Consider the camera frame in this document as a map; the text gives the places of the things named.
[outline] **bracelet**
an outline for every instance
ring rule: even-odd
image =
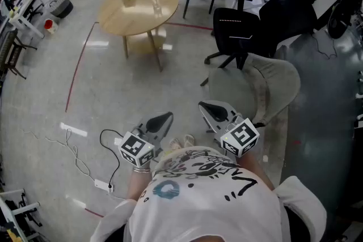
[[[151,170],[149,168],[140,168],[140,167],[133,167],[132,170],[135,172],[138,172],[138,173],[150,173],[151,172]]]

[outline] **red floor marking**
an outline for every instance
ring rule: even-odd
[[[91,211],[91,210],[87,209],[87,208],[85,208],[85,210],[86,210],[87,212],[91,213],[91,214],[94,214],[94,215],[98,216],[98,217],[101,217],[101,218],[103,218],[103,217],[104,217],[104,216],[102,216],[102,215],[100,215],[100,214],[97,214],[97,213],[95,213],[95,212],[93,212],[93,211]]]
[[[172,26],[181,26],[181,27],[193,27],[193,28],[200,28],[200,29],[206,29],[207,31],[212,31],[213,29],[210,27],[200,27],[200,26],[192,26],[190,24],[184,24],[184,23],[175,23],[175,22],[165,22],[165,24],[171,24]]]
[[[70,88],[69,88],[69,93],[68,93],[68,99],[67,99],[67,104],[66,104],[66,112],[68,110],[68,105],[69,105],[69,100],[70,100],[70,94],[72,93],[72,88],[73,88],[73,83],[74,83],[74,79],[75,79],[75,75],[77,73],[77,70],[78,70],[78,66],[79,66],[79,63],[81,61],[81,58],[82,58],[82,55],[83,55],[83,52],[85,51],[85,47],[86,47],[86,44],[88,42],[88,39],[90,38],[90,35],[91,35],[91,32],[93,30],[93,27],[95,26],[96,23],[99,23],[99,22],[95,22],[90,30],[90,33],[88,34],[87,38],[86,38],[86,41],[85,41],[85,44],[83,45],[83,48],[82,48],[82,51],[81,51],[81,54],[79,55],[79,59],[78,59],[78,63],[75,67],[75,71],[74,71],[74,74],[73,74],[73,79],[72,79],[72,82],[70,84]]]

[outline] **person's foot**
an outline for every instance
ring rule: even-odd
[[[169,145],[172,150],[177,150],[177,149],[183,148],[177,138],[173,138],[172,140],[170,140]]]
[[[190,134],[186,134],[184,136],[184,147],[192,147],[192,146],[195,146],[195,138]]]

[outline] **power strip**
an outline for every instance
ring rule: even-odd
[[[103,189],[108,193],[113,193],[113,185],[111,185],[111,188],[108,187],[108,183],[100,180],[95,179],[95,186],[97,188]]]

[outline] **gray chair backrest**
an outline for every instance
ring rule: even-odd
[[[266,81],[269,98],[265,115],[259,122],[266,125],[297,96],[300,90],[300,77],[292,63],[248,54],[245,64],[256,68]]]

